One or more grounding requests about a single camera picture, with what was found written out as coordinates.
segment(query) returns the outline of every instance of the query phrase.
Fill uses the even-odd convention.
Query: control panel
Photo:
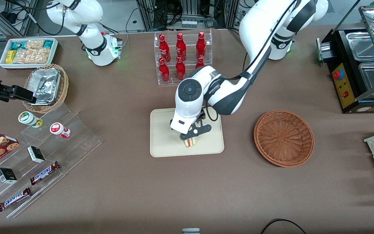
[[[352,88],[346,75],[343,64],[340,64],[332,73],[334,85],[336,86],[337,94],[339,95],[340,103],[343,108],[348,107],[355,102]]]

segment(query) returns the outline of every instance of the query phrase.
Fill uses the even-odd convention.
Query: table surface
[[[265,64],[241,108],[221,117],[221,154],[169,158],[149,151],[150,113],[173,108],[176,90],[157,84],[154,34],[131,34],[122,59],[106,67],[87,58],[77,37],[58,37],[66,103],[104,142],[17,218],[0,213],[0,233],[260,233],[275,218],[307,233],[374,233],[374,161],[363,142],[374,135],[374,114],[341,114],[327,66],[316,62],[315,39],[329,30],[307,27],[284,59]],[[239,74],[244,55],[236,34],[213,30],[219,72]],[[29,73],[1,69],[0,79],[20,85]],[[274,166],[255,147],[256,121],[275,109],[300,115],[314,133],[302,166]],[[0,101],[0,133],[23,130],[23,110],[21,101]],[[266,233],[274,230],[299,233],[285,223]]]

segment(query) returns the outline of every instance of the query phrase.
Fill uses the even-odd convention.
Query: wicker basket
[[[255,125],[254,140],[268,161],[282,167],[300,166],[314,150],[314,135],[308,124],[286,110],[263,114]]]
[[[25,108],[29,111],[45,114],[48,111],[51,111],[55,108],[59,108],[64,103],[64,100],[66,99],[67,89],[69,87],[69,78],[67,77],[67,74],[65,73],[63,68],[61,68],[61,66],[56,65],[56,64],[46,65],[46,66],[43,66],[37,69],[43,70],[43,69],[49,69],[49,68],[56,68],[60,70],[61,72],[60,84],[58,85],[57,100],[51,106],[32,106],[23,101],[22,103],[24,104]],[[31,74],[28,76],[28,79],[25,82],[25,88],[27,88],[30,78],[31,78]]]

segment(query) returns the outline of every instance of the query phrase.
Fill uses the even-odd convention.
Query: coca-cola bottle
[[[165,60],[163,58],[160,58],[159,62],[160,62],[160,66],[158,67],[158,69],[160,70],[162,82],[168,83],[169,82],[168,66],[165,64]]]
[[[205,41],[205,33],[199,32],[199,40],[197,40],[196,44],[196,57],[197,59],[200,57],[206,56],[206,41]]]
[[[160,39],[160,54],[161,54],[161,57],[163,57],[166,62],[170,62],[171,61],[171,56],[169,54],[168,43],[165,41],[165,37],[164,37],[163,34],[160,34],[160,36],[158,36],[158,38]]]
[[[175,65],[175,69],[177,71],[177,79],[183,80],[184,75],[186,74],[186,66],[183,63],[183,59],[178,56],[177,57],[177,64]]]
[[[196,69],[200,67],[204,67],[205,64],[203,63],[203,57],[197,59]]]
[[[185,61],[187,59],[187,49],[182,33],[177,33],[177,44],[175,45],[175,48],[177,49],[177,56],[180,56],[183,61]]]

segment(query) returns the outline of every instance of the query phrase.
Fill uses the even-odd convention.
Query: bottle cap
[[[18,122],[22,124],[30,124],[34,120],[34,115],[29,111],[24,111],[18,115]]]
[[[59,135],[62,133],[64,130],[64,125],[61,123],[54,123],[50,127],[50,132],[53,133],[54,135]]]
[[[161,42],[165,41],[164,34],[160,34],[160,35],[158,36],[158,38],[160,39]]]

